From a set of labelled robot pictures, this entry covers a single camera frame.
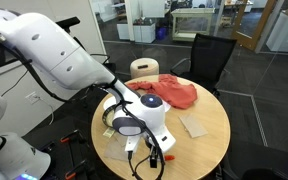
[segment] cardboard piece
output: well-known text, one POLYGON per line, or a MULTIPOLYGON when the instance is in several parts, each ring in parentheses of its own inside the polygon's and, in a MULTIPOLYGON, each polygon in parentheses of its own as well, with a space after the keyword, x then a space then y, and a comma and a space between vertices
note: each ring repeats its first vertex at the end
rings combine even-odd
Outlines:
POLYGON ((192 114, 181 116, 179 118, 192 138, 208 134, 204 126, 201 123, 199 123, 198 120, 192 114))

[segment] door frame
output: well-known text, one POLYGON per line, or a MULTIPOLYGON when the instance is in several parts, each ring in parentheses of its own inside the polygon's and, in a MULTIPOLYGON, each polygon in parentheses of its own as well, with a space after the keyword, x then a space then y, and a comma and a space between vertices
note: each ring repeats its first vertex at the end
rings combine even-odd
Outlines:
POLYGON ((237 17, 234 22, 234 27, 232 31, 231 37, 233 39, 237 39, 237 43, 246 47, 247 49, 250 49, 252 51, 255 50, 257 43, 261 37, 261 34, 263 32, 263 29, 267 23, 268 18, 270 17, 270 14, 272 10, 274 9, 274 5, 276 3, 276 0, 267 0, 266 5, 264 7, 264 10, 262 12, 262 16, 257 23, 257 27, 255 31, 253 32, 252 36, 245 35, 241 32, 239 32, 240 24, 244 15, 244 10, 246 7, 248 0, 243 0, 243 5, 240 6, 237 17))

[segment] chair backrest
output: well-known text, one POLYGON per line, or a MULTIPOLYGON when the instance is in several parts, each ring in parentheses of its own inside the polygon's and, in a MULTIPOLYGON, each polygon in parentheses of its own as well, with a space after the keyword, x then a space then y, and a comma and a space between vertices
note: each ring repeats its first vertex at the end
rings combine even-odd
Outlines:
POLYGON ((197 8, 200 4, 206 4, 206 0, 193 0, 192 6, 194 8, 197 8))
POLYGON ((198 8, 205 8, 205 4, 200 4, 198 8))
POLYGON ((235 44, 235 39, 196 34, 191 50, 190 72, 217 82, 235 44))
POLYGON ((177 1, 173 1, 171 3, 171 12, 174 11, 175 9, 178 9, 177 1))

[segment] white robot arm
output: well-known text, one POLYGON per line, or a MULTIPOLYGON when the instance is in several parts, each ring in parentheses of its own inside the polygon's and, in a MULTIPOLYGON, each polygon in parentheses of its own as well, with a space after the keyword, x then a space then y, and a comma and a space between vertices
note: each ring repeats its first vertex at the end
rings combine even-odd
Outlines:
MULTIPOLYGON (((140 96, 129 89, 46 16, 37 13, 16 16, 11 12, 0 10, 0 44, 15 51, 26 66, 29 67, 28 60, 31 60, 33 66, 63 88, 79 90, 93 85, 113 94, 116 103, 120 104, 115 109, 113 127, 119 133, 133 137, 129 138, 132 146, 126 147, 127 151, 135 150, 138 138, 134 137, 138 136, 148 137, 146 140, 153 146, 160 147, 161 153, 175 144, 174 137, 165 126, 164 107, 159 97, 150 94, 140 96)), ((6 105, 0 103, 0 118, 5 108, 6 105)), ((14 136, 13 139, 20 139, 16 135, 9 136, 14 136)), ((25 166, 20 167, 20 165, 7 164, 7 162, 5 162, 7 165, 1 165, 4 159, 9 160, 9 157, 4 157, 7 156, 6 154, 3 156, 3 149, 5 149, 3 146, 8 146, 9 149, 14 148, 13 142, 9 143, 11 140, 3 138, 0 137, 0 171, 5 177, 15 179, 28 171, 23 168, 25 166)), ((27 152, 31 151, 31 147, 26 142, 21 139, 18 141, 26 147, 27 152)), ((42 159, 46 159, 45 164, 49 163, 47 155, 36 152, 38 151, 34 149, 35 154, 39 153, 41 157, 43 156, 42 159)), ((29 174, 40 178, 45 172, 43 168, 36 170, 40 166, 37 164, 29 171, 29 174)))

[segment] wire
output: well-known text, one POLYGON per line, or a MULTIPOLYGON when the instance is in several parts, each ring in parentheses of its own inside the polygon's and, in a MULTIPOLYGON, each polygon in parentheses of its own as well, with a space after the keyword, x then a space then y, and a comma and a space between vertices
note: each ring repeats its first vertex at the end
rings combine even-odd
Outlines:
POLYGON ((107 54, 90 54, 90 56, 106 56, 106 59, 103 61, 102 64, 105 64, 106 61, 108 61, 111 58, 111 56, 107 54))
POLYGON ((51 97, 53 97, 54 99, 61 101, 61 102, 65 102, 65 103, 74 103, 76 101, 80 101, 81 99, 70 99, 70 100, 66 100, 66 99, 62 99, 60 97, 58 97, 55 93, 51 92, 43 83, 43 81, 41 80, 41 78, 39 77, 39 75, 37 74, 37 72, 35 71, 35 69, 33 68, 33 66, 30 64, 32 60, 28 60, 25 58, 25 56, 21 53, 21 51, 19 49, 17 49, 16 46, 9 48, 7 45, 0 43, 0 46, 5 49, 7 52, 9 52, 10 54, 12 54, 14 57, 16 57, 28 70, 28 72, 32 75, 32 77, 35 79, 35 81, 37 82, 37 84, 46 92, 48 93, 51 97))
POLYGON ((25 73, 17 80, 17 82, 10 87, 8 90, 6 90, 1 96, 3 97, 6 93, 8 93, 10 90, 12 90, 22 79, 23 77, 27 74, 28 70, 25 71, 25 73))
POLYGON ((42 99, 40 96, 37 96, 37 98, 39 99, 39 100, 41 100, 41 101, 43 101, 45 104, 47 104, 50 108, 51 108, 51 111, 52 111, 52 119, 51 119, 51 121, 50 121, 50 123, 48 124, 48 125, 51 125, 52 123, 53 123, 53 121, 54 121, 54 109, 53 109, 53 107, 50 105, 50 104, 48 104, 46 101, 44 101, 44 99, 42 99))
MULTIPOLYGON (((145 125, 145 123, 143 123, 142 121, 140 121, 134 114, 132 114, 127 108, 126 108, 126 104, 127 102, 124 100, 124 97, 122 96, 121 92, 118 91, 115 87, 112 87, 112 89, 120 96, 121 98, 121 106, 122 106, 122 110, 123 112, 125 112, 128 116, 130 116, 131 118, 133 118, 138 125, 140 126, 141 129, 144 129, 144 131, 148 134, 149 137, 151 137, 153 144, 157 150, 158 155, 160 156, 160 162, 161 162, 161 170, 160 173, 158 175, 158 177, 156 179, 160 180, 162 179, 163 173, 164 173, 164 166, 165 166, 165 161, 163 158, 163 152, 161 147, 159 146, 157 139, 155 138, 154 134, 152 133, 152 131, 145 125)), ((131 170, 133 172, 133 175, 136 176, 137 179, 141 179, 141 177, 133 170, 132 164, 130 162, 129 159, 129 164, 131 166, 131 170)))
POLYGON ((143 160, 141 160, 139 163, 137 163, 137 165, 135 166, 135 172, 137 172, 137 168, 139 165, 141 165, 146 159, 148 159, 150 157, 150 155, 148 155, 147 157, 145 157, 143 160))

